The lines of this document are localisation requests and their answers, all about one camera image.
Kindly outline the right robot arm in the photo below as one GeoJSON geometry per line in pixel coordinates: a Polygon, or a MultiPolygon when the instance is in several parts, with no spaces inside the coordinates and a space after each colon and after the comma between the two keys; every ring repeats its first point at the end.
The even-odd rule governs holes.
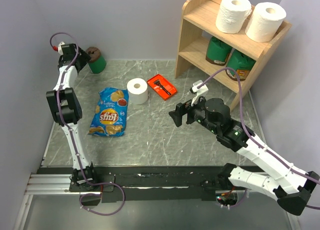
{"type": "Polygon", "coordinates": [[[274,152],[252,130],[231,118],[230,108],[222,99],[201,97],[196,104],[191,101],[178,103],[168,114],[177,127],[182,125],[182,118],[186,115],[187,124],[197,122],[215,134],[220,144],[244,156],[266,173],[261,175],[227,163],[217,177],[223,189],[242,187],[259,192],[295,216],[310,207],[308,202],[320,176],[295,167],[274,152]]]}

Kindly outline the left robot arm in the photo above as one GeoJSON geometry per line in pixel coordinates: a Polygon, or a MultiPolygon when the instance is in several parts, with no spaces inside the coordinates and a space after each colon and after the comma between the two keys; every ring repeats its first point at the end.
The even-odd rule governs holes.
{"type": "Polygon", "coordinates": [[[46,99],[52,118],[63,130],[71,152],[70,189],[94,191],[99,185],[99,178],[83,145],[79,126],[83,112],[73,88],[79,72],[91,57],[75,43],[62,41],[53,49],[60,54],[57,66],[59,76],[53,90],[46,93],[46,99]]]}

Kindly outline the white paper roll front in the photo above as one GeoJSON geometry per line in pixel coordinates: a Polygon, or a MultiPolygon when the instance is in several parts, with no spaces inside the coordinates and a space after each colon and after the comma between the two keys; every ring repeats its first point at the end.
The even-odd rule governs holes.
{"type": "Polygon", "coordinates": [[[251,12],[249,0],[221,0],[215,21],[216,28],[222,33],[237,34],[251,12]]]}

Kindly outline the green roll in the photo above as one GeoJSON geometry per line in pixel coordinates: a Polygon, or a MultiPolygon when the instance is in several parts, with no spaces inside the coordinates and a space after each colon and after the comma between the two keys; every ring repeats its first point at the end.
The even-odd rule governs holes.
{"type": "Polygon", "coordinates": [[[232,49],[230,45],[212,36],[208,43],[205,59],[211,64],[224,66],[232,49]]]}
{"type": "Polygon", "coordinates": [[[234,50],[226,67],[236,71],[240,81],[246,80],[256,61],[238,50],[234,50]]]}
{"type": "Polygon", "coordinates": [[[91,72],[93,74],[101,73],[107,65],[107,62],[102,56],[101,51],[94,46],[88,47],[85,51],[91,57],[90,61],[88,62],[91,72]]]}

